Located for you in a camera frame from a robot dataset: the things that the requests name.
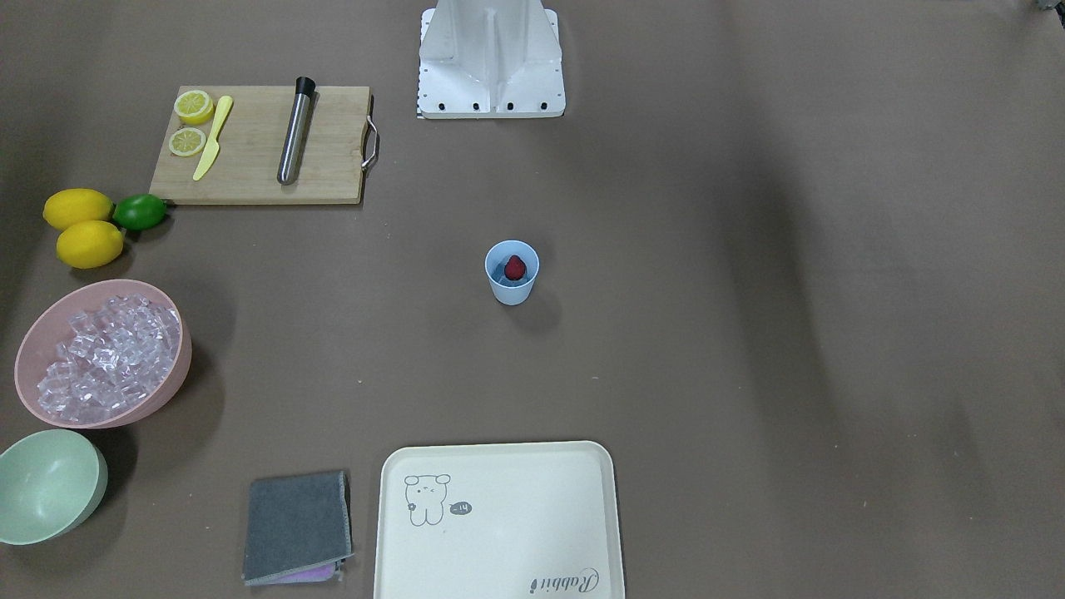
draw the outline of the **tray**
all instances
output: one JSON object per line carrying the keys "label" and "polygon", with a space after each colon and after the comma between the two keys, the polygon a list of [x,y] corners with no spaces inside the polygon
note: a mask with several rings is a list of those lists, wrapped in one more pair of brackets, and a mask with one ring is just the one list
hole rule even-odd
{"label": "tray", "polygon": [[592,441],[404,448],[384,462],[375,599],[625,596]]}
{"label": "tray", "polygon": [[[180,158],[168,149],[170,135],[182,127],[171,111],[151,178],[151,193],[174,204],[361,201],[363,146],[367,127],[373,126],[367,116],[370,87],[317,87],[299,178],[291,185],[277,182],[277,167],[292,113],[293,86],[182,85],[178,94],[189,90],[203,90],[215,100],[232,96],[233,110],[218,136],[222,151],[211,171],[193,181],[198,156]],[[208,133],[211,123],[197,127]]]}

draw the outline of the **wooden cutting board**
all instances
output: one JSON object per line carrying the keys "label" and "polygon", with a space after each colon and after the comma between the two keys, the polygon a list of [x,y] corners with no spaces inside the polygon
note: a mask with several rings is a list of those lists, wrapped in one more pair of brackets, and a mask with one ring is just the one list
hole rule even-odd
{"label": "wooden cutting board", "polygon": [[[291,185],[277,182],[277,168],[292,113],[293,86],[182,85],[177,95],[189,90],[203,90],[215,101],[222,96],[232,96],[233,109],[218,135],[222,151],[207,175],[193,181],[200,155],[181,158],[170,153],[170,135],[183,127],[171,111],[151,178],[151,193],[174,204],[359,204],[361,200],[370,87],[317,88],[299,177]],[[210,133],[211,125],[208,122],[197,127]]]}

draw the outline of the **yellow knife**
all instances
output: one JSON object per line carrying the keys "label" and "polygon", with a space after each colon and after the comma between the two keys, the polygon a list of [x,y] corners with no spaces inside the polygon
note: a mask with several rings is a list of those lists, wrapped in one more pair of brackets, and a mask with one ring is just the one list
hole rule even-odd
{"label": "yellow knife", "polygon": [[214,159],[218,158],[218,150],[222,149],[218,146],[218,133],[222,132],[222,126],[226,124],[226,117],[229,116],[229,110],[233,108],[233,98],[230,96],[223,96],[218,98],[218,103],[214,107],[214,123],[211,124],[211,133],[207,136],[207,145],[203,146],[203,156],[200,157],[200,163],[196,165],[196,172],[193,173],[193,180],[199,181],[207,175],[207,172],[211,169],[211,165],[214,164]]}

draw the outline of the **lemon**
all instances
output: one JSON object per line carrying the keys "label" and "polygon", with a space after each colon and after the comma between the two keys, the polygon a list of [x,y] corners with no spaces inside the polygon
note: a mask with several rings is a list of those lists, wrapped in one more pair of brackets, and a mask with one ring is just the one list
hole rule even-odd
{"label": "lemon", "polygon": [[52,194],[45,200],[43,215],[49,225],[62,231],[82,221],[106,221],[114,208],[102,193],[78,188]]}
{"label": "lemon", "polygon": [[170,153],[180,157],[195,156],[207,144],[207,135],[195,127],[182,127],[170,135]]}
{"label": "lemon", "polygon": [[174,100],[174,112],[185,125],[202,125],[214,116],[214,101],[202,90],[190,90]]}
{"label": "lemon", "polygon": [[55,241],[55,256],[76,269],[102,266],[121,253],[121,231],[103,221],[70,225]]}

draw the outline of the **pink bowl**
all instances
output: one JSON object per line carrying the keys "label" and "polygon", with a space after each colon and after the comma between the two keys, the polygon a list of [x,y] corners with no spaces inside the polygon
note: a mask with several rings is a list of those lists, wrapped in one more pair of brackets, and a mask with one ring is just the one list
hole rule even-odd
{"label": "pink bowl", "polygon": [[[149,302],[174,308],[178,313],[178,322],[181,328],[181,343],[178,346],[178,355],[174,360],[174,367],[163,379],[163,383],[152,391],[141,403],[129,410],[94,424],[73,424],[61,420],[55,420],[48,415],[37,403],[37,383],[45,377],[48,365],[55,361],[55,344],[60,341],[73,337],[67,319],[79,311],[95,311],[103,306],[108,297],[114,295],[129,295],[140,293]],[[189,362],[192,359],[192,338],[189,335],[185,320],[181,317],[178,307],[174,305],[165,293],[159,289],[133,279],[101,280],[93,285],[83,287],[71,292],[66,297],[52,304],[51,308],[40,314],[37,322],[33,323],[22,344],[18,347],[18,356],[15,358],[15,389],[18,391],[18,399],[22,400],[22,405],[30,410],[33,416],[53,425],[64,428],[110,428],[121,426],[130,422],[136,422],[142,418],[152,414],[163,407],[163,404],[170,401],[170,398],[178,392],[181,384],[189,374]]]}

